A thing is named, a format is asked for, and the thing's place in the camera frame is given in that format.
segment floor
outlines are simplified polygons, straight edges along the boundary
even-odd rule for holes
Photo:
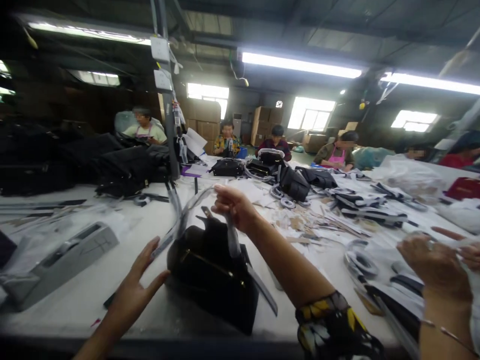
[[[255,155],[255,148],[251,145],[246,146],[248,155]],[[315,154],[310,154],[306,152],[291,152],[291,159],[299,162],[301,164],[308,164],[310,165],[314,161]]]

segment floral sleeve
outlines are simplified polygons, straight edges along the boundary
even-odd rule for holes
[[[384,359],[384,347],[371,336],[338,291],[295,313],[298,341],[309,359]]]

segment window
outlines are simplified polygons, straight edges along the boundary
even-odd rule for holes
[[[5,79],[11,79],[12,76],[10,75],[10,71],[5,63],[0,60],[0,76]],[[2,95],[15,95],[15,91],[6,89],[4,87],[0,87],[0,103],[2,102]]]
[[[434,123],[437,116],[437,114],[429,112],[402,110],[396,116],[391,127],[424,133]]]
[[[73,76],[87,84],[116,87],[120,85],[119,76],[95,71],[70,71]]]
[[[216,101],[220,104],[220,119],[225,119],[229,102],[230,89],[228,87],[201,85],[189,82],[187,84],[188,97],[191,99]]]
[[[334,108],[335,101],[296,97],[288,128],[323,131]]]

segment dark hair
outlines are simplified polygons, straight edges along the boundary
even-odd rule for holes
[[[468,145],[461,145],[459,147],[454,147],[452,151],[450,151],[450,154],[460,154],[463,153],[464,151],[468,150],[474,150],[480,148],[480,142],[473,142]]]
[[[340,140],[341,141],[352,141],[352,142],[356,143],[359,140],[359,135],[357,134],[356,131],[350,130],[350,131],[347,131],[347,132],[343,133],[340,136]]]
[[[133,113],[140,113],[142,115],[145,115],[146,117],[151,118],[150,109],[145,106],[134,106],[131,111]]]
[[[283,136],[284,135],[284,127],[282,125],[275,125],[271,128],[271,134],[273,136]]]
[[[231,126],[232,129],[235,129],[234,123],[230,120],[222,121],[220,129],[223,130],[226,126]]]

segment woman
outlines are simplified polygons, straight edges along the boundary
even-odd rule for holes
[[[123,133],[132,138],[146,138],[150,144],[162,145],[167,141],[165,133],[158,126],[150,123],[150,110],[145,107],[135,106],[133,108],[138,125],[132,125]]]
[[[480,155],[480,143],[473,143],[461,147],[455,153],[446,155],[438,164],[449,168],[462,169],[472,166]]]
[[[284,136],[284,127],[282,125],[275,125],[271,128],[271,139],[264,140],[255,151],[255,156],[259,156],[260,149],[276,149],[281,150],[285,154],[283,160],[292,160],[292,153],[290,152],[289,144],[282,140]]]
[[[231,121],[225,121],[221,124],[221,135],[216,138],[213,146],[213,155],[228,157],[230,154],[226,151],[229,148],[229,141],[231,140],[231,149],[233,157],[236,157],[240,151],[240,140],[234,135],[234,124]]]
[[[359,135],[355,131],[347,131],[340,138],[337,137],[334,143],[323,146],[316,154],[313,162],[325,168],[335,168],[349,172],[355,165],[352,151],[358,140]]]
[[[298,340],[310,359],[383,359],[382,344],[371,336],[345,298],[278,231],[255,210],[237,189],[215,185],[217,200],[211,210],[230,214],[238,230],[248,235],[265,259],[297,311]],[[147,244],[118,288],[112,305],[95,333],[75,359],[102,359],[115,342],[133,325],[162,286],[164,271],[147,287],[140,278],[151,262],[159,238]],[[466,274],[458,265],[455,251],[414,236],[398,249],[423,280],[425,319],[454,332],[467,346],[471,293]],[[422,359],[474,359],[465,347],[424,323],[420,335]]]

